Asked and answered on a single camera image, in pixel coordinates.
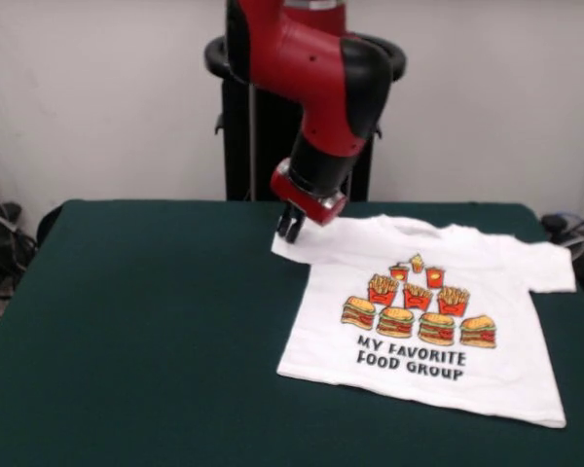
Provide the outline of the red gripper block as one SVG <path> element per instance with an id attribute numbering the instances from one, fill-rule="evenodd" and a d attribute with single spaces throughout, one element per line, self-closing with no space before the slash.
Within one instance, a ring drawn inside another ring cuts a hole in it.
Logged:
<path id="1" fill-rule="evenodd" d="M 343 211 L 347 204 L 347 197 L 340 190 L 326 198 L 319 198 L 297 187 L 289 175 L 290 159 L 281 161 L 271 177 L 272 191 L 283 201 L 293 205 L 285 205 L 277 223 L 277 234 L 286 236 L 288 243 L 295 243 L 306 216 L 314 223 L 325 226 L 331 223 Z M 299 208 L 305 215 L 296 217 L 296 209 Z"/>

